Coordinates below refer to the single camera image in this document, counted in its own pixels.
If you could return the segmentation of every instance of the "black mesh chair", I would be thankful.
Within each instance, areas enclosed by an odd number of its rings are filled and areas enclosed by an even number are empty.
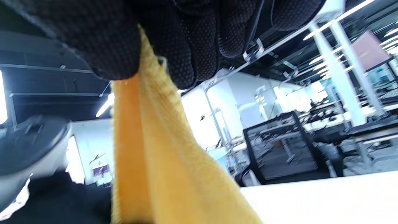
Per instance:
[[[329,160],[338,177],[343,176],[343,160],[337,152],[314,146],[296,112],[289,112],[243,130],[250,164],[235,175],[244,187],[243,175],[252,170],[262,185],[330,178]]]

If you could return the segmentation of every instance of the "black glove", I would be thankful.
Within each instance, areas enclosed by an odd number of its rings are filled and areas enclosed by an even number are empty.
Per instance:
[[[248,48],[264,0],[0,0],[87,61],[108,80],[138,70],[142,25],[173,82],[187,89],[215,75],[220,57]],[[274,0],[271,21],[295,29],[325,0]],[[303,8],[292,16],[287,10]]]

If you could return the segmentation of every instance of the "column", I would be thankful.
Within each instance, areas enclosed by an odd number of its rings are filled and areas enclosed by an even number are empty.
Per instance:
[[[359,106],[359,101],[356,97],[354,86],[345,71],[344,65],[333,54],[333,49],[328,40],[322,32],[317,32],[319,27],[316,24],[311,24],[309,30],[314,32],[314,40],[321,55],[324,56],[324,61],[331,74],[331,79],[340,95],[340,100],[343,101],[347,111],[351,115],[353,126],[359,126],[366,122],[366,119]]]
[[[365,69],[359,60],[357,53],[354,51],[354,48],[351,45],[351,42],[344,31],[344,28],[340,24],[339,21],[335,21],[330,26],[330,30],[332,31],[334,37],[340,46],[343,46],[343,52],[346,54],[348,61],[353,67],[353,72],[355,77],[357,78],[359,84],[362,86],[364,93],[366,94],[370,104],[372,104],[376,110],[376,114],[381,116],[384,114],[384,110],[381,102],[378,100],[377,95],[372,88],[369,80],[365,77]]]

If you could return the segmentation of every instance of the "yellow microfiber towel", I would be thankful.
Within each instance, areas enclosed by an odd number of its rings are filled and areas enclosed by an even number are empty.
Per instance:
[[[177,88],[140,33],[138,74],[112,84],[112,223],[262,223],[233,179],[196,143]]]

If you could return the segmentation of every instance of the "white desk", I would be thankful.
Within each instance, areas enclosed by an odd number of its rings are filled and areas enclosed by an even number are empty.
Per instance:
[[[398,171],[244,187],[265,224],[396,224]]]
[[[398,104],[394,104],[394,105],[384,106],[383,107],[383,109],[386,110],[386,111],[394,110],[394,109],[397,109],[397,108],[398,108]],[[376,112],[375,109],[373,109],[373,108],[371,108],[369,106],[362,107],[361,111],[363,112],[363,115],[365,117],[373,115]],[[350,121],[351,120],[351,116],[350,116],[350,114],[348,112],[344,113],[343,115],[344,116],[339,114],[339,115],[335,116],[336,120],[334,120],[334,121],[328,121],[327,119],[324,119],[323,121],[315,121],[315,122],[313,122],[311,124],[305,124],[305,125],[303,125],[303,127],[307,131],[315,131],[315,130],[318,130],[318,129],[323,128],[325,126],[332,127],[332,126],[335,126],[335,125],[338,125],[338,124],[342,124],[344,122],[344,119],[346,121]]]

